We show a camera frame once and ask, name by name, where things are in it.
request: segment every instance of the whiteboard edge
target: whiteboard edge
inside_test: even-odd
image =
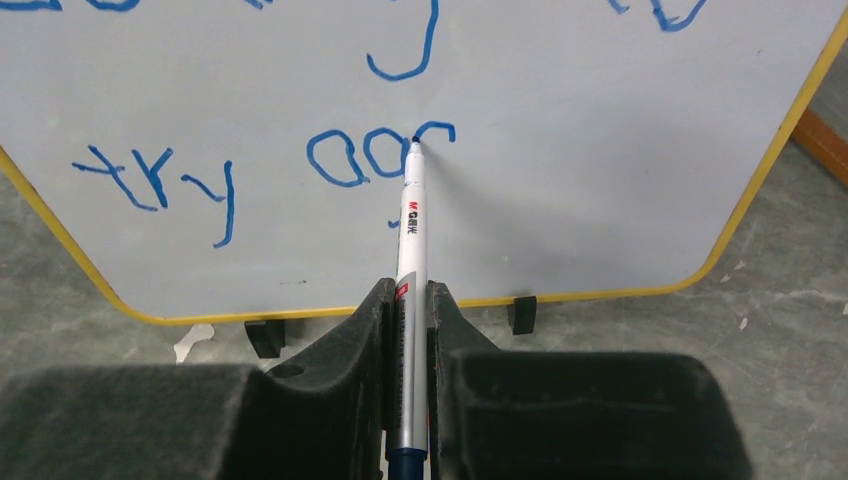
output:
[[[765,182],[766,176],[768,176],[769,171],[771,171],[772,166],[774,166],[775,161],[777,161],[777,157],[780,155],[780,152],[783,150],[783,147],[789,141],[789,137],[792,135],[792,131],[794,130],[795,125],[798,124],[798,121],[801,119],[801,115],[804,113],[810,101],[813,99],[813,96],[815,95],[816,91],[818,91],[819,86],[824,80],[825,75],[830,70],[830,67],[833,62],[836,60],[836,57],[839,54],[839,51],[846,40],[848,40],[848,7],[846,7],[845,11],[842,13],[842,17],[836,24],[836,28],[830,35],[830,38],[825,44],[825,47],[822,49],[822,52],[819,55],[819,58],[816,60],[815,65],[813,65],[809,76],[807,76],[807,79],[801,86],[801,90],[795,97],[795,101],[789,108],[789,112],[786,114],[786,117],[784,117],[784,120],[780,124],[780,127],[778,127],[777,133],[772,139],[772,142],[769,145],[769,148],[766,150],[766,153],[763,156],[763,159],[760,161],[760,164],[757,166],[757,170],[754,172],[754,175],[748,182],[748,186],[745,187],[745,191],[742,193],[739,202],[733,209],[733,213],[731,213],[730,219],[725,224],[724,229],[722,230],[721,234],[718,237],[718,240],[716,240],[716,243],[713,246],[713,249],[710,251],[706,261],[697,272],[695,272],[691,277],[679,283],[663,287],[537,295],[537,300],[541,303],[550,303],[577,300],[596,300],[601,298],[663,295],[683,290],[703,279],[715,267],[722,253],[724,253],[724,250],[727,247],[728,243],[730,243],[730,239],[736,232],[736,228],[742,222],[742,218],[748,211],[748,207],[751,206],[751,202],[754,200],[754,197],[757,195],[757,192],[759,191],[760,187],[762,187],[763,182]],[[18,189],[18,191],[32,206],[36,213],[38,213],[38,216],[41,217],[41,220],[44,221],[50,231],[53,232],[53,235],[56,236],[62,246],[64,246],[68,253],[71,254],[71,257],[73,257],[73,259],[79,264],[85,274],[88,275],[88,278],[91,279],[94,285],[109,301],[109,303],[111,303],[112,306],[118,309],[121,313],[124,313],[135,319],[147,323],[152,323],[155,325],[180,326],[192,325],[196,323],[246,322],[252,320],[272,319],[290,320],[295,318],[346,316],[353,313],[353,311],[356,309],[356,307],[321,308],[311,310],[289,310],[283,312],[254,312],[233,315],[209,315],[197,317],[170,318],[154,317],[151,315],[147,315],[143,312],[135,310],[134,308],[124,303],[120,299],[120,297],[118,297],[117,293],[112,290],[112,287],[109,285],[106,279],[103,278],[103,276],[91,262],[88,256],[86,256],[82,248],[77,245],[76,241],[73,239],[73,237],[71,237],[71,234],[68,233],[68,231],[62,225],[62,223],[59,221],[59,219],[56,217],[50,207],[47,206],[44,200],[42,200],[41,196],[38,195],[38,192],[35,190],[35,188],[24,177],[23,173],[20,171],[17,165],[15,165],[15,162],[12,161],[12,159],[3,149],[2,145],[0,145],[0,169],[2,169],[2,171],[6,174],[9,180],[15,186],[15,188]],[[475,308],[509,305],[513,302],[513,300],[513,297],[497,297],[460,300],[458,303],[459,306],[462,308]]]

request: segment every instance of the whiteboard marker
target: whiteboard marker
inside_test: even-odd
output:
[[[412,137],[401,194],[395,311],[399,375],[394,429],[386,435],[389,480],[422,480],[427,460],[427,215],[424,155]]]

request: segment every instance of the handwritten text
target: handwritten text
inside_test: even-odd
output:
[[[448,134],[448,141],[453,143],[456,141],[456,127],[453,124],[447,122],[425,122],[415,131],[415,136],[424,139],[425,134],[433,128],[445,130]],[[398,143],[399,155],[396,157],[398,161],[397,168],[384,168],[383,165],[377,161],[374,157],[374,153],[371,151],[371,142],[374,141],[375,138],[386,135],[389,138],[393,139]],[[328,141],[330,139],[337,138],[342,141],[344,145],[344,153],[345,159],[347,160],[347,165],[350,167],[352,177],[340,178],[337,176],[331,175],[326,168],[324,168],[321,163],[315,158],[315,148],[322,142]],[[405,168],[406,168],[406,155],[409,153],[409,139],[402,136],[398,132],[392,130],[388,127],[379,127],[371,130],[366,133],[364,138],[362,139],[362,153],[365,155],[365,159],[368,161],[368,164],[371,166],[371,169],[374,170],[374,173],[383,177],[383,178],[395,178],[403,176]],[[371,181],[365,173],[362,171],[362,167],[359,165],[359,162],[356,160],[356,146],[353,143],[353,139],[348,136],[345,132],[338,129],[331,129],[325,132],[321,132],[318,135],[315,135],[306,143],[306,158],[309,161],[309,164],[312,168],[315,169],[316,172],[329,182],[331,185],[335,185],[337,187],[343,188],[353,188],[358,187],[364,183],[369,183]],[[398,222],[389,221],[388,225],[390,228],[397,228],[399,225]]]
[[[98,10],[108,10],[113,12],[129,12],[138,6],[141,0],[85,0],[92,7]],[[274,0],[242,0],[248,5],[262,10],[265,3],[273,3]],[[62,11],[62,3],[59,0],[0,0],[0,10],[14,10],[19,12],[35,11],[35,10],[53,10],[56,12]]]
[[[619,0],[607,0],[607,2],[615,10],[615,13],[619,15],[630,10],[629,6],[623,5]],[[661,0],[651,0],[652,12],[657,19],[657,23],[659,23],[660,30],[663,32],[679,32],[688,27],[706,3],[707,0],[698,0],[695,6],[692,7],[692,10],[689,11],[689,14],[681,19],[679,16],[669,18],[663,9]]]
[[[368,68],[374,72],[375,75],[382,78],[383,80],[388,80],[390,82],[399,82],[401,80],[406,80],[407,78],[412,78],[416,75],[421,75],[424,73],[424,70],[427,69],[427,66],[430,65],[430,52],[433,48],[433,35],[436,33],[436,23],[439,21],[439,0],[430,0],[430,20],[427,22],[427,31],[424,34],[424,48],[423,53],[421,54],[421,61],[418,63],[418,66],[409,70],[408,72],[398,73],[398,74],[389,74],[384,72],[380,67],[377,66],[374,61],[374,57],[371,54],[365,55],[365,60],[368,62]]]
[[[166,148],[159,158],[153,162],[152,165],[148,165],[148,163],[144,160],[141,153],[138,150],[132,150],[132,156],[135,158],[136,164],[138,164],[139,169],[144,174],[147,182],[150,184],[150,187],[153,189],[153,193],[156,195],[156,200],[158,202],[158,207],[154,205],[150,205],[147,203],[140,202],[135,194],[130,190],[124,180],[121,178],[121,173],[126,171],[126,167],[123,165],[115,165],[110,161],[106,155],[104,155],[100,149],[98,149],[94,145],[89,145],[88,150],[94,155],[100,163],[103,165],[102,167],[92,167],[90,165],[85,165],[82,163],[73,162],[71,166],[76,168],[81,172],[86,173],[96,173],[100,175],[107,175],[111,177],[112,181],[124,192],[127,199],[130,203],[138,208],[139,210],[143,210],[145,212],[157,212],[160,208],[167,209],[168,208],[168,196],[165,194],[165,188],[162,186],[162,180],[159,177],[159,172],[165,166],[165,164],[170,160],[171,156],[173,156],[174,151],[170,148]],[[227,194],[226,195],[215,195],[212,193],[212,190],[206,186],[205,183],[200,181],[198,178],[185,174],[180,177],[180,180],[183,182],[189,183],[191,185],[196,186],[200,189],[200,191],[209,197],[210,200],[216,203],[221,203],[226,201],[227,203],[227,220],[226,227],[224,229],[224,238],[214,243],[212,246],[214,248],[221,248],[224,245],[230,243],[233,238],[233,222],[235,220],[235,187],[233,186],[233,162],[227,160],[224,162],[224,181],[227,185]]]

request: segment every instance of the word try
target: word try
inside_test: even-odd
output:
[[[153,189],[153,192],[156,194],[156,199],[159,202],[159,207],[148,205],[142,203],[136,199],[135,194],[133,194],[132,190],[124,183],[121,178],[121,172],[126,170],[126,167],[123,165],[115,165],[108,158],[106,158],[100,150],[94,145],[89,145],[88,150],[94,155],[100,163],[103,165],[102,167],[92,167],[90,165],[83,165],[81,163],[73,162],[71,166],[76,168],[81,172],[86,173],[97,173],[100,175],[108,175],[112,178],[118,188],[124,192],[124,195],[127,196],[127,199],[130,203],[138,208],[139,210],[143,210],[145,212],[157,212],[159,208],[167,209],[168,208],[168,196],[165,194],[165,189],[162,186],[162,179],[159,178],[159,171],[162,170],[162,167],[170,160],[171,156],[174,154],[174,151],[170,148],[166,148],[162,155],[153,163],[153,165],[148,165],[147,162],[144,161],[144,158],[141,156],[138,150],[132,150],[132,155],[135,158],[136,163],[138,164],[138,168],[141,169],[141,172],[144,174],[147,182],[150,184],[150,187]],[[227,160],[224,162],[224,181],[227,185],[227,194],[226,195],[216,195],[212,193],[212,190],[206,186],[205,183],[200,181],[198,178],[193,177],[191,175],[185,174],[180,177],[180,180],[183,182],[189,183],[191,185],[196,186],[200,189],[200,191],[209,197],[210,200],[216,203],[221,203],[226,201],[227,203],[227,224],[224,231],[224,238],[214,243],[212,246],[214,248],[221,248],[224,245],[230,243],[233,238],[233,222],[235,220],[235,187],[233,186],[233,162]]]

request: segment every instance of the speckled floor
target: speckled floor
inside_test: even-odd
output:
[[[812,107],[848,138],[848,50]],[[0,177],[0,381],[67,363],[255,362],[239,324],[158,327],[114,310]],[[544,305],[512,337],[506,310],[468,318],[505,349],[676,351],[703,360],[759,478],[848,478],[848,189],[786,146],[716,268],[667,296]],[[290,356],[339,319],[288,325]],[[192,338],[195,343],[185,356]]]

